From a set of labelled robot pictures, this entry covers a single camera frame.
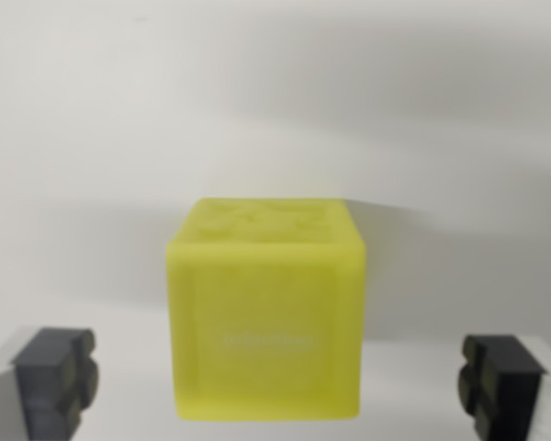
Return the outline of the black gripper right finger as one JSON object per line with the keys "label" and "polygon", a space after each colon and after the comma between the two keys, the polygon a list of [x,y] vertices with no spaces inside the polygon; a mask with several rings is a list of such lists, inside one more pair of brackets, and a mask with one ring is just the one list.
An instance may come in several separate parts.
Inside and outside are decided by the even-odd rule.
{"label": "black gripper right finger", "polygon": [[457,393],[480,440],[551,440],[551,346],[536,336],[468,334]]}

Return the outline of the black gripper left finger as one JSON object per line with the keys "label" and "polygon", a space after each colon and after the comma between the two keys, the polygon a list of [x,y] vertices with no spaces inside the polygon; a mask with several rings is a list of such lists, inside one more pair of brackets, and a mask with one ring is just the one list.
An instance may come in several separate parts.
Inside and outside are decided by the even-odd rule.
{"label": "black gripper left finger", "polygon": [[0,346],[0,440],[71,440],[97,394],[89,328],[25,326]]}

